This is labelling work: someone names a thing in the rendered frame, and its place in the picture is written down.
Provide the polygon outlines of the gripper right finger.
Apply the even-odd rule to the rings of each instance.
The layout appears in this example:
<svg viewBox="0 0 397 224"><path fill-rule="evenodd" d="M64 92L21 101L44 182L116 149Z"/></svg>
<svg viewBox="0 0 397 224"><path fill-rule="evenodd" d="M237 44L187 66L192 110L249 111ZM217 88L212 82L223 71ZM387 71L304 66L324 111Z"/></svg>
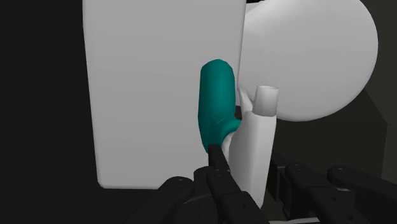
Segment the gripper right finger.
<svg viewBox="0 0 397 224"><path fill-rule="evenodd" d="M397 185L345 165L321 175L292 163L284 173L298 205L313 211L321 224L397 224Z"/></svg>

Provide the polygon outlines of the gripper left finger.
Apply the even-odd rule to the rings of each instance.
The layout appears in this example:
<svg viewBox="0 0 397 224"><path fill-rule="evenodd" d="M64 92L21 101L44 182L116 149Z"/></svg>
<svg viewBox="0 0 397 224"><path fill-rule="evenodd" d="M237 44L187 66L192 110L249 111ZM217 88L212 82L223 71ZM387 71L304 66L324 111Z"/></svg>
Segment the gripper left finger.
<svg viewBox="0 0 397 224"><path fill-rule="evenodd" d="M208 166L194 171L193 179L166 180L127 224L268 224L231 176L219 145L209 147L208 160Z"/></svg>

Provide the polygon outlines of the teal and white spray bottle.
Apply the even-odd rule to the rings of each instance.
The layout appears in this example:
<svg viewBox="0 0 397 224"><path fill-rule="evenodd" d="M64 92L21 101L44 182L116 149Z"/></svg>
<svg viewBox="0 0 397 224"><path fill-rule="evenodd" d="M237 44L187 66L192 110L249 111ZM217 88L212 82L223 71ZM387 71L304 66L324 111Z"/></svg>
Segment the teal and white spray bottle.
<svg viewBox="0 0 397 224"><path fill-rule="evenodd" d="M277 126L276 87L258 86L254 98L235 86L231 66L221 59L200 70L198 127L207 153L226 160L239 188L263 205Z"/></svg>

